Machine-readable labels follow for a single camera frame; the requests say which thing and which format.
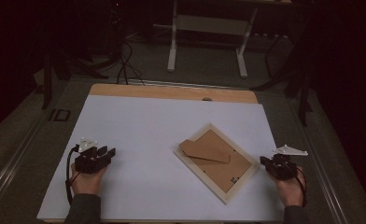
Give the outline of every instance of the table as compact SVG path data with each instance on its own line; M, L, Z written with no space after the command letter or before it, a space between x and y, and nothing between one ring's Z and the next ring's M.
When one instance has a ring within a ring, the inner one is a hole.
M283 204L263 169L225 205L173 153L181 137L212 122L254 158L272 156L274 139L256 103L251 91L94 85L37 218L62 222L67 215L66 154L91 135L117 148L101 195L105 221L281 220ZM189 106L194 110L187 115Z
M227 20L227 19L217 19L190 15L180 15L177 12L177 0L174 1L173 9L173 19L172 19L172 42L169 51L168 66L167 70L169 72L175 71L176 63L176 32L177 30L190 30L190 31L200 31L208 33L226 34L226 35L241 35L243 37L242 44L236 49L236 58L239 66L240 76L242 78L247 77L247 71L245 66L244 51L246 48L246 43L249 39L250 32L253 27L253 23L256 19L259 5L292 5L290 0L244 0L242 2L251 4L254 6L253 10L250 12L251 16L249 21L239 21L239 20Z

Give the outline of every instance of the black cable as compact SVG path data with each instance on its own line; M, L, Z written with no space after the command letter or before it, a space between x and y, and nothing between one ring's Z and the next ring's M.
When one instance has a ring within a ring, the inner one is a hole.
M282 162L282 163L291 171L292 174L294 174L294 172L290 169L290 167L288 165L286 165L284 162ZM306 206L306 203L307 203L307 201L306 201L306 179L305 179L304 173L299 168L297 168L297 170L300 173L302 173L303 179L304 179L305 187L304 187L302 181L299 179L299 177L297 175L294 176L294 178L297 180L297 182L300 185L300 189L302 190L302 193L303 193L303 207L305 207Z
M70 182L70 158L72 157L72 154L74 151L77 151L77 146L73 147L72 149L70 149L69 155L67 156L67 162L66 162L66 180L64 181L64 185L66 187L66 196L67 196L67 201L69 202L69 204L72 204L73 201L73 196L72 196L72 191L70 190L70 186L71 186L71 182Z
M127 45L130 48L130 54L128 55L126 61L124 61L122 54L120 55L120 58L122 61L122 67L120 68L119 74L117 75L117 84L119 84L121 72L124 71L125 83L128 85L128 79L127 79L125 66L126 66L127 62L131 59L131 56L133 55L133 48L131 47L131 45L129 45L125 41L123 41L123 44Z

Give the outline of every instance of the white sheet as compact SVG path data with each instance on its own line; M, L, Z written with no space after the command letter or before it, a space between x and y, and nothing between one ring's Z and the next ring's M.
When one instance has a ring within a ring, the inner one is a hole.
M37 218L66 217L67 154L87 137L117 149L102 183L102 219L282 220L283 204L263 167L225 205L174 154L209 123L256 160L273 155L262 105L90 95Z

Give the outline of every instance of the hand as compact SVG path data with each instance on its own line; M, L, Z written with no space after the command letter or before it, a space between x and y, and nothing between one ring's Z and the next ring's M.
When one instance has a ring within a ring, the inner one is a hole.
M302 167L298 166L297 168L300 171L303 171ZM304 188L306 189L305 179L303 177L303 173L300 171L297 172L298 173L297 176L299 177ZM292 205L303 206L304 196L302 189L300 188L300 184L299 182L297 182L296 178L292 178L290 180L277 180L271 175L270 177L275 182L276 187L278 189L279 197L281 198L281 201L285 206L292 206Z
M101 181L106 168L103 168L96 174L83 174L76 171L76 165L73 163L72 177L70 177L70 182L72 183L72 189L75 194L98 194L101 188Z

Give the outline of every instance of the cable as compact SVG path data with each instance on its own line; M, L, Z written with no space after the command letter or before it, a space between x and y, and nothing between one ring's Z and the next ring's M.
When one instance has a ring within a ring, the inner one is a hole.
M67 196L67 201L69 202L69 204L72 204L73 201L73 196L72 196L72 191L70 190L70 186L71 186L71 182L70 182L70 158L72 157L73 152L77 151L78 146L73 147L72 149L70 149L69 155L67 156L67 162L66 162L66 180L64 181L64 185L66 187L66 196Z
M290 167L288 165L286 165L284 162L282 162L282 163L291 171L292 174L294 174L294 172L290 169ZM297 168L297 170L300 173L302 173L303 179L304 179L305 186L303 185L302 181L299 179L299 177L297 175L294 176L294 178L297 180L297 182L300 185L300 189L302 190L302 193L303 193L303 207L305 207L306 204L307 204L307 201L306 201L306 178L305 178L304 173L299 168Z

